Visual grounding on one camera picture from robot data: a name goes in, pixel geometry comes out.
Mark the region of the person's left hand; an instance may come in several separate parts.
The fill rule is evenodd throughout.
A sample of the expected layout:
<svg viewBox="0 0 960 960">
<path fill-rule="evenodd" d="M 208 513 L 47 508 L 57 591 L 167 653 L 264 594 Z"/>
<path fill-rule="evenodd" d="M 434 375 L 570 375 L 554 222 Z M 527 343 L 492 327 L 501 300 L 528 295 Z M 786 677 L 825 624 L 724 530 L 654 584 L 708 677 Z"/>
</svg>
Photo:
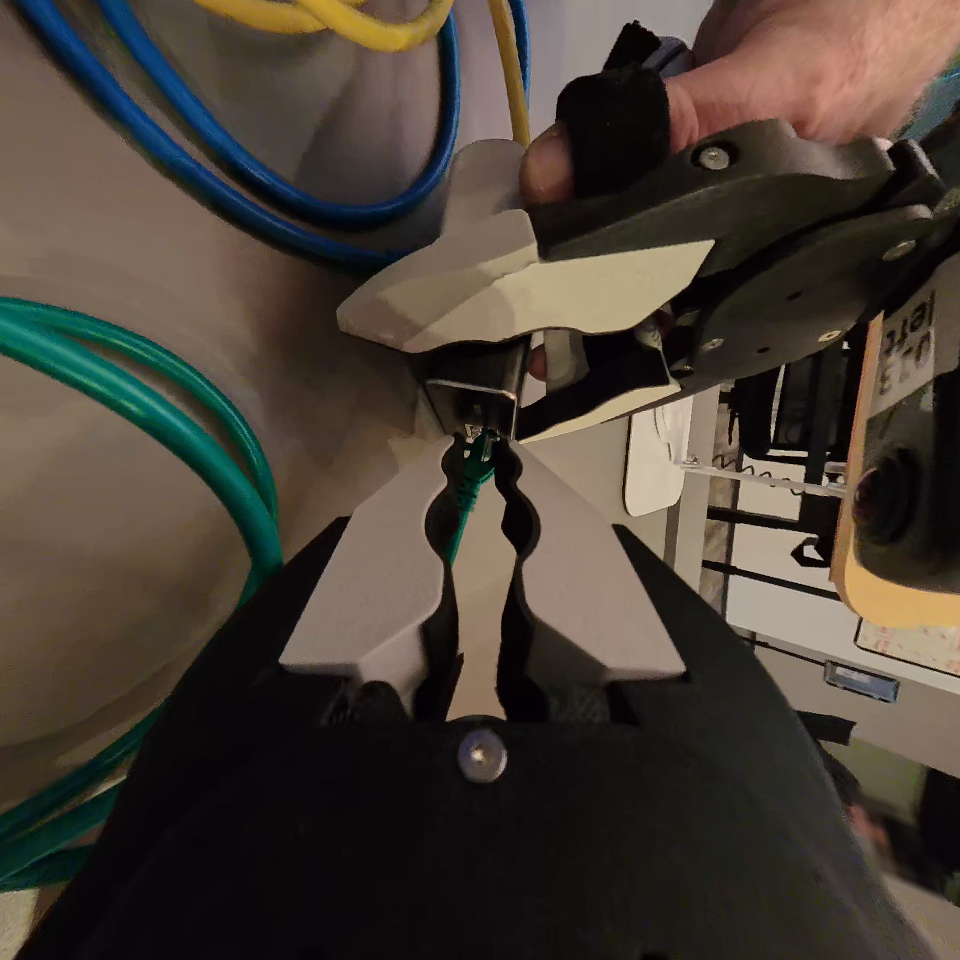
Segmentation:
<svg viewBox="0 0 960 960">
<path fill-rule="evenodd" d="M 572 81 L 523 159 L 528 203 L 613 195 L 668 156 L 776 119 L 806 140 L 893 138 L 958 55 L 956 1 L 714 2 L 676 76 L 642 67 L 630 27 L 604 70 Z"/>
</svg>

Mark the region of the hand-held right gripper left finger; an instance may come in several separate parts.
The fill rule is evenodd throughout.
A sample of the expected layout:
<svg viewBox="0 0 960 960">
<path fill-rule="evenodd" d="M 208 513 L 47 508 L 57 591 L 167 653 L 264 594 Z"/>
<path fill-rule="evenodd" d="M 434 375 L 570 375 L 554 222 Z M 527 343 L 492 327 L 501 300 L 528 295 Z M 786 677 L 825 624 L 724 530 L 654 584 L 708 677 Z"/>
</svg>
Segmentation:
<svg viewBox="0 0 960 960">
<path fill-rule="evenodd" d="M 280 655 L 293 674 L 388 684 L 409 714 L 429 672 L 425 629 L 441 608 L 445 564 L 427 535 L 449 487 L 457 438 L 428 444 L 350 516 Z"/>
</svg>

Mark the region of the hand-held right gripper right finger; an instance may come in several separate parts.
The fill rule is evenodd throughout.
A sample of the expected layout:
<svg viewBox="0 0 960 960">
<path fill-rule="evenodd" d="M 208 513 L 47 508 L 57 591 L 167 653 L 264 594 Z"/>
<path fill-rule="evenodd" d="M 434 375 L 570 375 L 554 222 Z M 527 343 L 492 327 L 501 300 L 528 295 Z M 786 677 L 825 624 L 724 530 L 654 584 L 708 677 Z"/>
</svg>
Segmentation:
<svg viewBox="0 0 960 960">
<path fill-rule="evenodd" d="M 495 445 L 502 532 L 515 552 L 496 692 L 507 716 L 609 711 L 610 686 L 687 673 L 603 513 L 527 447 Z"/>
</svg>

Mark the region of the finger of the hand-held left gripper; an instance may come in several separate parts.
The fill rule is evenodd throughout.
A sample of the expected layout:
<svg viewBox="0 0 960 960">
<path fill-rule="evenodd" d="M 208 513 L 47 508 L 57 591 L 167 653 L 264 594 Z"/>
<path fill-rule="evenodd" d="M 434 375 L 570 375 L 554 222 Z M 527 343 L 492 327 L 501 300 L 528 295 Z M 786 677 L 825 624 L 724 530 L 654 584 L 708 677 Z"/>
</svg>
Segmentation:
<svg viewBox="0 0 960 960">
<path fill-rule="evenodd" d="M 497 344 L 546 330 L 630 330 L 682 293 L 714 240 L 544 261 L 520 207 L 524 150 L 477 141 L 450 169 L 441 234 L 338 308 L 339 329 L 403 354 Z"/>
<path fill-rule="evenodd" d="M 658 337 L 634 330 L 586 335 L 573 330 L 544 333 L 545 396 L 523 407 L 515 437 L 522 443 L 554 439 L 600 426 L 670 402 L 681 391 Z"/>
</svg>

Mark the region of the black network switch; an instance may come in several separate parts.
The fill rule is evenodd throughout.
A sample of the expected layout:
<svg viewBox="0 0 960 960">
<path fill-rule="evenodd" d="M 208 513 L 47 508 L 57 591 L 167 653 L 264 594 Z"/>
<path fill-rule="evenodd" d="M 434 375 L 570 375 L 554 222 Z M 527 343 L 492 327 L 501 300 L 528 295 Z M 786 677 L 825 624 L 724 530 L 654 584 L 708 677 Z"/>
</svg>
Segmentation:
<svg viewBox="0 0 960 960">
<path fill-rule="evenodd" d="M 439 426 L 468 441 L 482 432 L 517 436 L 531 338 L 458 343 L 414 360 L 413 369 Z"/>
</svg>

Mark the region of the clear stand rod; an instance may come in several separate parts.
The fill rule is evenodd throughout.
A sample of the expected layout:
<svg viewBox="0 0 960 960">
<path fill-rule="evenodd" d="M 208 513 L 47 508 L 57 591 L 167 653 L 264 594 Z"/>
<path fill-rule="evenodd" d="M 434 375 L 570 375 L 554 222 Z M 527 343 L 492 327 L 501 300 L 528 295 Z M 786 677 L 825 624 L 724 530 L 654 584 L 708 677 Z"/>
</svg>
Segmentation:
<svg viewBox="0 0 960 960">
<path fill-rule="evenodd" d="M 786 490 L 798 497 L 809 496 L 817 498 L 844 499 L 847 495 L 847 488 L 842 483 L 808 483 L 785 477 L 778 477 L 766 472 L 757 474 L 748 470 L 717 468 L 714 466 L 704 465 L 696 459 L 672 462 L 671 466 L 685 474 L 697 475 L 710 479 L 719 479 L 738 484 L 758 484 L 771 489 Z"/>
</svg>

